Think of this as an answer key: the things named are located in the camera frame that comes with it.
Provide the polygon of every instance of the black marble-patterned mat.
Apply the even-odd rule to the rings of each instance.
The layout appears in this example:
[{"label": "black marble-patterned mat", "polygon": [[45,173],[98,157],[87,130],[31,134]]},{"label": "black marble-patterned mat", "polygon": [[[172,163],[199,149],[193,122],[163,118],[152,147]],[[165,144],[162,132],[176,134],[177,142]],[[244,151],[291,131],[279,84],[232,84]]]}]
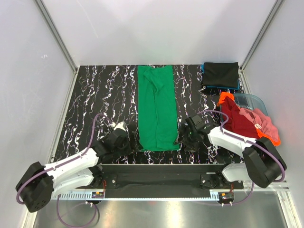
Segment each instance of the black marble-patterned mat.
[{"label": "black marble-patterned mat", "polygon": [[[201,89],[200,65],[173,65],[178,123],[187,116],[216,108],[219,89]],[[240,157],[206,144],[198,152],[185,152],[181,145],[178,151],[139,152],[137,128],[137,66],[81,66],[73,90],[65,123],[57,147],[55,161],[82,151],[88,144],[94,116],[106,113],[116,123],[128,124],[130,142],[134,153],[114,158],[107,163],[122,164],[197,164],[240,162]],[[204,116],[219,122],[219,115]],[[95,127],[94,138],[100,139],[109,133],[110,127],[100,119]]]}]

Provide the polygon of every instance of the white label strip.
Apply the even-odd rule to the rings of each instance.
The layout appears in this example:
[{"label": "white label strip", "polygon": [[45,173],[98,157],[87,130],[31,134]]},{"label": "white label strip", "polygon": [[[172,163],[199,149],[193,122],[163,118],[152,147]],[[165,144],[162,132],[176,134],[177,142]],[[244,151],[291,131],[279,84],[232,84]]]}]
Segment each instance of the white label strip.
[{"label": "white label strip", "polygon": [[60,200],[106,200],[106,201],[219,201],[219,194],[215,191],[210,191],[210,197],[197,197],[197,198],[96,198],[94,193],[103,190],[94,191],[69,191],[61,194]]}]

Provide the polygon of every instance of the green cloth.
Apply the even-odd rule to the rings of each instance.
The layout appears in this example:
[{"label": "green cloth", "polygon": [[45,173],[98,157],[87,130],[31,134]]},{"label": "green cloth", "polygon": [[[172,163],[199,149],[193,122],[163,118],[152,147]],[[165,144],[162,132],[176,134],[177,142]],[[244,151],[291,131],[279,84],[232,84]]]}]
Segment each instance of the green cloth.
[{"label": "green cloth", "polygon": [[138,129],[143,151],[178,150],[172,66],[138,66]]}]

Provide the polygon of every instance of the red cloth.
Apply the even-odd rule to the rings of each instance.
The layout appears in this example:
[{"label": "red cloth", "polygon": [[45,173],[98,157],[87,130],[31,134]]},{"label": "red cloth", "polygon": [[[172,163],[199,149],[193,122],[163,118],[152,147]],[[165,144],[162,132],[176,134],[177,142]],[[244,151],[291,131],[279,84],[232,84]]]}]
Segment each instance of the red cloth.
[{"label": "red cloth", "polygon": [[221,105],[221,111],[229,116],[228,122],[224,125],[225,129],[245,137],[260,138],[253,123],[239,113],[239,107],[233,100],[226,97]]}]

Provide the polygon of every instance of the metal frame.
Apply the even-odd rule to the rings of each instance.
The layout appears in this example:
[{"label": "metal frame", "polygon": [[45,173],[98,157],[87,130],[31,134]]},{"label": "metal frame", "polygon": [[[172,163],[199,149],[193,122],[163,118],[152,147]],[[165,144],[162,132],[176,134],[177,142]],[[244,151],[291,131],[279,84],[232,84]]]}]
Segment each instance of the metal frame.
[{"label": "metal frame", "polygon": [[247,56],[245,57],[244,62],[241,65],[241,69],[244,70],[248,64],[248,62],[250,61],[251,57],[253,56],[254,52],[256,51],[258,45],[260,44],[263,36],[265,35],[266,31],[268,30],[271,22],[273,21],[275,15],[277,14],[277,12],[280,10],[283,2],[285,0],[276,0],[272,9],[270,10],[261,30],[259,31],[256,40],[253,42],[253,45],[251,46]]},{"label": "metal frame", "polygon": [[36,3],[42,17],[44,18],[49,30],[51,31],[54,39],[56,40],[56,42],[58,43],[62,54],[65,56],[68,64],[70,65],[71,69],[73,70],[73,72],[75,73],[78,69],[78,67],[76,66],[75,62],[73,61],[73,58],[71,57],[69,51],[67,50],[60,34],[58,33],[55,24],[46,8],[46,6],[43,3],[43,0],[34,0],[34,2]]},{"label": "metal frame", "polygon": [[[265,35],[265,33],[268,30],[271,22],[273,21],[275,15],[279,11],[279,9],[282,6],[284,1],[285,0],[276,0],[276,2],[274,3],[269,15],[267,16],[267,18],[266,18],[266,20],[265,20],[265,22],[262,26],[259,34],[257,35],[257,38],[255,39],[250,51],[248,52],[243,64],[241,65],[242,72],[240,74],[240,78],[241,78],[241,81],[242,81],[243,86],[244,86],[244,91],[246,93],[250,94],[251,91],[250,91],[249,85],[247,83],[246,76],[244,74],[244,69],[246,68],[246,66],[247,66],[248,62],[250,61],[253,53],[257,49],[259,43],[261,42],[263,36]],[[71,69],[74,71],[74,78],[71,81],[71,84],[70,84],[69,89],[68,89],[68,93],[67,93],[67,96],[66,96],[66,99],[65,99],[64,107],[63,107],[63,110],[62,110],[62,113],[61,113],[61,116],[60,116],[60,120],[59,120],[59,123],[58,123],[58,126],[57,126],[56,134],[55,134],[54,140],[52,142],[50,156],[48,158],[48,162],[52,162],[52,160],[54,159],[54,155],[55,155],[55,152],[56,152],[56,149],[57,149],[58,142],[59,142],[61,129],[62,129],[62,126],[64,124],[65,115],[67,113],[69,101],[70,101],[70,98],[71,98],[71,95],[72,95],[72,92],[73,92],[73,89],[74,89],[74,85],[75,85],[75,82],[76,82],[76,78],[77,78],[77,75],[78,75],[78,67],[75,65],[69,51],[67,50],[62,38],[60,37],[60,34],[57,31],[57,29],[54,25],[54,22],[53,22],[53,20],[50,16],[46,6],[43,3],[43,0],[34,0],[34,2],[36,3],[37,7],[39,8],[44,20],[47,23],[47,26],[49,27],[51,33],[53,34],[53,36],[56,40],[56,42],[58,43],[60,49],[62,50],[63,55],[65,56],[65,58],[66,58],[67,62],[69,63]],[[248,188],[250,188],[250,185],[251,184],[249,182],[244,182],[244,190],[247,190]],[[263,191],[263,190],[265,190],[265,189],[260,189],[260,188],[257,188],[257,187],[254,188],[254,191]],[[299,222],[298,215],[295,211],[295,207],[294,207],[294,204],[292,202],[290,192],[288,192],[289,189],[288,189],[287,183],[286,182],[274,183],[267,190],[277,192],[277,194],[279,196],[279,199],[280,199],[281,206],[282,206],[282,210],[284,212],[286,222],[288,223],[288,227],[289,228],[291,228],[291,227],[301,228],[302,226],[301,226],[301,223]],[[216,194],[216,192],[217,192],[216,189],[210,191],[211,194]],[[34,226],[34,223],[35,223],[36,215],[37,215],[37,213],[29,213],[28,210],[26,210],[24,221],[23,221],[21,227],[22,228],[32,228]]]}]

